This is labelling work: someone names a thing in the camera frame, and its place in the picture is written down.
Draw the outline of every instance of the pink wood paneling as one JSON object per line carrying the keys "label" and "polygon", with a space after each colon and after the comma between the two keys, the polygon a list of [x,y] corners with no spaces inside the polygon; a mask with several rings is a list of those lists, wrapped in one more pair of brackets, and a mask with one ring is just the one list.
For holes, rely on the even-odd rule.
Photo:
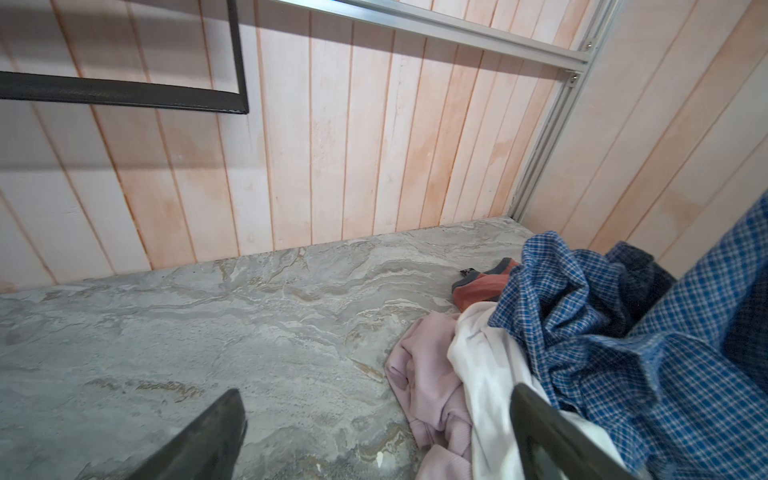
{"label": "pink wood paneling", "polygon": [[[698,0],[674,31],[684,7],[619,14],[523,219],[534,232],[626,240],[679,276],[768,188],[768,2]],[[648,39],[641,84],[625,61],[653,64],[635,50],[648,25],[668,41]]]}
{"label": "pink wood paneling", "polygon": [[590,248],[626,240],[690,152],[706,135],[746,77],[768,51],[768,2],[750,4],[643,167],[616,203]]}
{"label": "pink wood paneling", "polygon": [[0,101],[0,124],[0,191],[56,281],[112,275],[31,103]]}
{"label": "pink wood paneling", "polygon": [[696,3],[566,223],[573,248],[589,246],[749,3]]}
{"label": "pink wood paneling", "polygon": [[[578,29],[582,25],[588,24],[591,19],[591,16],[586,16],[590,4],[594,7],[597,2],[595,0],[572,0],[568,3],[568,8],[563,14],[563,20],[552,42],[553,45],[568,48],[574,42],[578,36]],[[531,99],[525,109],[515,140],[509,149],[502,175],[498,180],[498,186],[488,213],[490,217],[498,217],[506,213],[504,210],[508,207],[508,198],[512,193],[512,187],[520,177],[524,159],[527,157],[528,146],[536,142],[538,135],[534,135],[534,132],[546,119],[545,113],[548,113],[546,107],[552,97],[554,79],[557,74],[557,68],[545,65],[538,75],[536,87],[531,93]]]}
{"label": "pink wood paneling", "polygon": [[[85,77],[148,81],[124,2],[55,0],[68,47]],[[92,108],[153,268],[195,262],[157,113]]]}
{"label": "pink wood paneling", "polygon": [[352,24],[312,12],[312,242],[341,240]]}
{"label": "pink wood paneling", "polygon": [[[205,39],[214,87],[237,91],[227,6],[219,0],[201,2]],[[230,187],[240,255],[268,252],[272,245],[270,185],[266,170],[261,78],[257,33],[251,0],[239,0],[240,43],[246,75],[248,115],[218,114],[224,162]]]}
{"label": "pink wood paneling", "polygon": [[455,43],[435,38],[428,38],[426,42],[402,181],[398,231],[419,228],[456,47]]}
{"label": "pink wood paneling", "polygon": [[395,32],[376,190],[375,235],[394,232],[397,225],[425,43],[421,35]]}
{"label": "pink wood paneling", "polygon": [[[0,19],[8,70],[237,91],[223,2],[8,1],[47,12],[35,29],[58,39],[44,45]],[[407,2],[551,41],[562,12],[585,0]],[[530,99],[545,109],[539,65],[526,63],[515,89],[519,59],[269,0],[238,10],[248,115],[14,103],[35,125],[16,150],[47,162],[60,200],[9,189],[3,221],[20,260],[8,271],[30,273],[2,277],[3,288],[433,226],[454,221],[465,191],[469,216],[506,197],[499,152],[533,117]],[[33,137],[44,141],[26,147]],[[79,214],[52,217],[62,205]],[[54,253],[45,232],[57,228],[67,239]]]}
{"label": "pink wood paneling", "polygon": [[[165,0],[131,7],[147,74],[153,83],[212,88],[197,3]],[[237,257],[237,239],[216,115],[158,109],[197,261]]]}
{"label": "pink wood paneling", "polygon": [[[51,4],[30,0],[20,6],[34,9],[34,24],[19,23],[8,16],[0,19],[5,47],[15,69],[24,73],[78,76]],[[26,38],[31,31],[45,41]],[[91,109],[87,105],[48,102],[37,103],[33,108],[112,270],[115,273],[149,270],[144,247]]]}
{"label": "pink wood paneling", "polygon": [[312,243],[310,13],[259,0],[261,94],[274,247]]}
{"label": "pink wood paneling", "polygon": [[52,285],[54,280],[32,249],[13,214],[0,196],[0,293],[19,287]]}
{"label": "pink wood paneling", "polygon": [[659,264],[682,276],[750,209],[768,187],[768,137],[728,179],[696,220],[667,248]]}
{"label": "pink wood paneling", "polygon": [[[549,0],[545,2],[532,38],[546,43],[553,43],[569,3],[568,0]],[[543,66],[530,60],[525,60],[522,63],[518,80],[515,83],[515,89],[507,105],[502,126],[491,151],[491,158],[488,161],[488,168],[485,170],[485,176],[478,192],[478,199],[475,202],[475,211],[472,218],[484,218],[491,212],[491,206],[496,190],[501,182],[507,159],[515,138],[520,131],[523,117],[528,109],[528,104],[531,102],[531,96],[541,77]]]}
{"label": "pink wood paneling", "polygon": [[624,4],[533,194],[526,227],[562,230],[694,3]]}
{"label": "pink wood paneling", "polygon": [[344,182],[344,239],[373,232],[393,30],[355,22]]}
{"label": "pink wood paneling", "polygon": [[765,57],[635,227],[630,243],[660,256],[704,210],[768,134],[767,85]]}

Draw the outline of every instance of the metal bracket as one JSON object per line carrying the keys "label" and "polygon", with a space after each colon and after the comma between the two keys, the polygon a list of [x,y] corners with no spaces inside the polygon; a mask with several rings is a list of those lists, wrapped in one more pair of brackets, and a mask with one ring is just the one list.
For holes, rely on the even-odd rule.
{"label": "metal bracket", "polygon": [[579,77],[580,77],[580,74],[576,73],[575,71],[569,73],[568,80],[565,82],[565,86],[571,87],[571,88],[575,87]]}

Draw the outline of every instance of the blue checkered shirt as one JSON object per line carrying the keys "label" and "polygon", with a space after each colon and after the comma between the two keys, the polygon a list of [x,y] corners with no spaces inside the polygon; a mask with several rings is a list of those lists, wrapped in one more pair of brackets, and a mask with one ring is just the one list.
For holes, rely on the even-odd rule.
{"label": "blue checkered shirt", "polygon": [[626,243],[536,235],[489,324],[631,472],[768,478],[768,193],[678,282]]}

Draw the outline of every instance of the wooden wall panel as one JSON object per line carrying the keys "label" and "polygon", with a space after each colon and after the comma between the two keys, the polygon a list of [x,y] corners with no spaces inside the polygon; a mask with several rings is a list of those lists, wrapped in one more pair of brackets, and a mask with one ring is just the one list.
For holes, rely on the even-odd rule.
{"label": "wooden wall panel", "polygon": [[[149,81],[128,4],[54,0],[78,72]],[[153,268],[197,261],[157,113],[98,105],[93,112]]]}
{"label": "wooden wall panel", "polygon": [[[496,0],[470,0],[467,4],[465,20],[489,26],[493,19],[496,8]],[[483,59],[483,51],[475,48],[459,45],[456,51],[456,60],[451,73],[448,93],[445,96],[445,107],[443,108],[442,118],[438,137],[435,145],[435,155],[432,159],[432,168],[429,171],[429,180],[422,208],[422,216],[419,222],[420,227],[434,227],[440,223],[448,193],[449,182],[451,181],[452,171],[455,160],[457,159],[457,149],[459,140],[462,137],[462,129],[465,126],[465,120],[469,119],[469,102],[472,99],[475,90],[476,80],[479,76],[480,62]],[[484,64],[498,64],[496,55],[489,55],[488,61]],[[490,82],[488,75],[483,74],[478,89],[482,90],[486,82]],[[473,117],[477,117],[480,112],[482,102],[476,102]],[[466,172],[466,163],[459,161],[459,170]]]}
{"label": "wooden wall panel", "polygon": [[[572,37],[569,12],[587,3],[404,1],[543,41]],[[23,13],[0,18],[15,56],[0,68],[238,89],[223,2],[8,2],[35,9],[45,41],[21,28]],[[31,265],[0,279],[8,288],[434,226],[508,203],[498,177],[509,151],[524,156],[535,142],[553,70],[269,0],[238,0],[238,10],[247,115],[14,103],[35,123],[25,141],[47,145],[22,142],[16,156],[44,164],[37,178],[58,178],[59,206],[79,214],[6,194],[4,221],[18,224],[8,244]],[[79,253],[53,253],[48,224],[91,257],[71,268]]]}
{"label": "wooden wall panel", "polygon": [[701,213],[768,134],[767,85],[765,57],[635,227],[630,243],[658,257]]}
{"label": "wooden wall panel", "polygon": [[[568,3],[568,8],[563,14],[563,20],[552,44],[562,48],[578,48],[580,36],[586,35],[586,25],[591,20],[591,14],[588,15],[588,11],[594,10],[597,4],[596,0],[572,0]],[[525,165],[524,159],[528,157],[529,146],[532,147],[538,139],[538,134],[535,132],[538,128],[543,127],[546,120],[545,113],[549,112],[547,108],[549,101],[554,100],[553,92],[556,94],[559,91],[559,89],[555,89],[557,76],[557,68],[550,65],[542,67],[539,73],[536,87],[531,93],[514,143],[509,149],[504,170],[498,180],[491,209],[488,212],[490,217],[498,217],[506,213],[504,209],[508,207],[509,197],[514,190],[513,187],[521,176],[522,168]]]}
{"label": "wooden wall panel", "polygon": [[626,240],[669,180],[768,51],[768,2],[753,0],[632,184],[622,194],[590,248],[605,251]]}
{"label": "wooden wall panel", "polygon": [[111,269],[32,105],[0,101],[0,191],[57,282]]}
{"label": "wooden wall panel", "polygon": [[[432,10],[443,15],[463,18],[467,5],[466,0],[435,0]],[[426,41],[402,182],[397,230],[419,228],[421,223],[429,172],[435,156],[457,47],[457,44],[437,38],[427,38]]]}
{"label": "wooden wall panel", "polygon": [[[550,0],[545,2],[541,8],[532,38],[546,43],[553,43],[558,29],[564,21],[566,8],[569,5],[570,2],[568,0]],[[581,12],[573,10],[569,13],[572,15],[581,14]],[[566,23],[572,23],[572,20],[568,19]],[[502,126],[493,145],[488,168],[485,169],[485,175],[478,192],[478,199],[475,202],[472,218],[484,218],[491,213],[491,206],[504,173],[512,145],[520,131],[520,126],[528,109],[528,104],[531,102],[533,91],[542,76],[543,67],[544,65],[530,60],[524,60],[520,67],[515,89],[509,98]],[[551,78],[554,77],[549,70],[545,71],[545,74],[548,74]]]}
{"label": "wooden wall panel", "polygon": [[[768,188],[768,1],[686,8],[638,2],[620,13],[525,226],[599,252],[626,240],[681,275]],[[666,29],[666,41],[652,39],[658,61],[636,55],[643,25]],[[657,64],[646,83],[630,78],[627,58]]]}
{"label": "wooden wall panel", "polygon": [[344,239],[373,232],[386,108],[389,64],[395,32],[355,22],[344,185]]}
{"label": "wooden wall panel", "polygon": [[406,172],[425,43],[426,38],[421,35],[407,31],[395,32],[376,188],[374,235],[394,232],[397,227],[402,179]]}
{"label": "wooden wall panel", "polygon": [[[166,2],[172,9],[131,7],[150,81],[212,88],[197,3]],[[157,113],[197,261],[237,257],[217,116],[168,109]]]}
{"label": "wooden wall panel", "polygon": [[[219,0],[203,0],[205,39],[214,87],[237,91],[227,6]],[[266,169],[261,78],[257,33],[252,0],[239,0],[240,43],[250,113],[218,114],[221,144],[230,187],[240,255],[269,252],[272,244],[270,185]]]}
{"label": "wooden wall panel", "polygon": [[341,240],[352,24],[312,12],[312,243]]}
{"label": "wooden wall panel", "polygon": [[574,248],[589,246],[748,4],[696,3],[563,229]]}
{"label": "wooden wall panel", "polygon": [[694,0],[626,2],[534,192],[524,225],[560,231]]}
{"label": "wooden wall panel", "polygon": [[274,247],[312,243],[310,13],[259,0],[258,42]]}
{"label": "wooden wall panel", "polygon": [[54,280],[0,196],[0,293],[52,285]]}
{"label": "wooden wall panel", "polygon": [[35,104],[74,192],[115,273],[149,270],[149,260],[87,105]]}
{"label": "wooden wall panel", "polygon": [[659,258],[675,276],[683,275],[750,209],[766,190],[768,137],[728,179],[696,220]]}
{"label": "wooden wall panel", "polygon": [[[24,73],[78,76],[50,3],[34,0],[23,5],[35,9],[34,24],[19,25],[8,16],[0,20],[5,47],[15,65],[8,68]],[[47,40],[30,41],[25,38],[29,30]],[[47,46],[45,50],[41,49],[43,45]],[[32,108],[111,269],[115,273],[148,270],[144,247],[91,109],[87,105],[48,102],[33,104]]]}

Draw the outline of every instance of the plaid fabric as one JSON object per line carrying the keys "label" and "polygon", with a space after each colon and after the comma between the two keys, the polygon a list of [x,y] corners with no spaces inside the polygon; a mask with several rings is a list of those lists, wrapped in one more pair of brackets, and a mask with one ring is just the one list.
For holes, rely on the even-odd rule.
{"label": "plaid fabric", "polygon": [[532,237],[489,324],[632,472],[768,478],[768,194],[676,283],[626,243]]}

